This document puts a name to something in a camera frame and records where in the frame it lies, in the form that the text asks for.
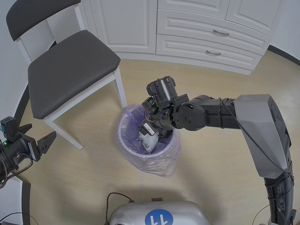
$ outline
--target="gray chair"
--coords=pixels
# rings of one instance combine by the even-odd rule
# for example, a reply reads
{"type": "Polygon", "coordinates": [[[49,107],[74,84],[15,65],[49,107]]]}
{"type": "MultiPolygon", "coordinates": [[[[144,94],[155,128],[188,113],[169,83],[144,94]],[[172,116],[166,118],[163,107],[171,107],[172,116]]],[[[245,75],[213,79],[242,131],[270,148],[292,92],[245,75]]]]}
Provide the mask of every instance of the gray chair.
{"type": "Polygon", "coordinates": [[[115,81],[121,106],[126,106],[120,58],[98,38],[85,30],[80,0],[17,0],[6,16],[14,41],[29,64],[28,88],[34,118],[43,119],[62,137],[82,149],[80,142],[54,123],[71,107],[115,81]],[[30,28],[53,14],[74,6],[81,31],[31,61],[21,39],[30,28]]]}

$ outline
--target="metal handle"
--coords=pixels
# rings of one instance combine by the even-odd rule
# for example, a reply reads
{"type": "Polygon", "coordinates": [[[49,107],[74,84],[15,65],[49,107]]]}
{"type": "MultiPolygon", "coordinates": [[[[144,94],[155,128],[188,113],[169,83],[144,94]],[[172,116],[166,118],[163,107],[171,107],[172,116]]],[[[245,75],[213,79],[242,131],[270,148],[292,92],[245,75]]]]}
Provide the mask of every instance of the metal handle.
{"type": "Polygon", "coordinates": [[[214,32],[214,33],[216,33],[216,34],[218,34],[218,35],[223,35],[223,36],[229,36],[229,33],[225,33],[225,32],[219,32],[219,31],[217,31],[217,30],[212,30],[212,32],[214,32]]]}
{"type": "Polygon", "coordinates": [[[208,51],[208,50],[206,50],[206,52],[207,52],[208,54],[215,55],[215,56],[220,56],[220,55],[221,55],[221,53],[214,53],[214,52],[210,52],[210,51],[208,51]]]}

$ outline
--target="trash bin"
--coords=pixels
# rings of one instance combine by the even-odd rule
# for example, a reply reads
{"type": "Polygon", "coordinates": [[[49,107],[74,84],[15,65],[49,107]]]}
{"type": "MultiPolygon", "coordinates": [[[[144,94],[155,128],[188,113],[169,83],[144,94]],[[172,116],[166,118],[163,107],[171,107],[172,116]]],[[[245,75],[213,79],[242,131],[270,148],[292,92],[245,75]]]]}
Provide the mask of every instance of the trash bin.
{"type": "Polygon", "coordinates": [[[175,172],[181,150],[180,132],[173,129],[170,136],[160,139],[148,154],[137,130],[144,120],[144,112],[142,105],[129,105],[123,109],[115,132],[115,145],[137,169],[169,178],[175,172]]]}

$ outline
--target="purple trash bag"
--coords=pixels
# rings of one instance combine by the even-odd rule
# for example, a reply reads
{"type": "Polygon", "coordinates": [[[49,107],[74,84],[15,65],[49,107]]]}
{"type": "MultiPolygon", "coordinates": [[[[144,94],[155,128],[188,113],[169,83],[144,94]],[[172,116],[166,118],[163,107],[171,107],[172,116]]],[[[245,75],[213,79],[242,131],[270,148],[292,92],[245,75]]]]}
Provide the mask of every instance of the purple trash bag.
{"type": "Polygon", "coordinates": [[[176,169],[181,150],[180,132],[173,129],[171,135],[160,139],[151,154],[143,147],[137,128],[144,120],[142,105],[129,105],[123,108],[114,136],[116,147],[137,169],[170,178],[176,169]]]}

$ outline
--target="wooden floor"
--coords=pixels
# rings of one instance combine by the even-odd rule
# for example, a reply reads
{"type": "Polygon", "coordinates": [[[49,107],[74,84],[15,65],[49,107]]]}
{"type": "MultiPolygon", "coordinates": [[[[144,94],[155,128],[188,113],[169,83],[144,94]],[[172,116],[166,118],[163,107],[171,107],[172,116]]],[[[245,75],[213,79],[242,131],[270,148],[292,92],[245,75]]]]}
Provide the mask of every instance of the wooden floor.
{"type": "MultiPolygon", "coordinates": [[[[172,76],[178,95],[187,93],[190,99],[201,94],[215,98],[271,94],[292,140],[293,208],[300,211],[300,66],[267,51],[250,76],[138,60],[122,60],[120,71],[128,104],[144,101],[148,97],[146,85],[164,76],[172,76]]],[[[138,202],[152,197],[193,201],[214,225],[252,224],[257,212],[268,204],[263,178],[257,174],[240,130],[181,130],[182,151],[176,172],[172,178],[161,178],[137,170],[115,148],[113,135],[120,113],[112,82],[56,120],[84,149],[58,135],[48,153],[22,174],[32,185],[30,214],[39,225],[104,224],[110,192],[124,193],[138,202]]],[[[30,103],[21,125],[26,123],[32,123],[28,135],[36,140],[52,131],[32,117],[30,103]]],[[[126,202],[126,198],[112,196],[109,213],[126,202]]],[[[254,224],[267,223],[269,217],[266,208],[254,224]]]]}

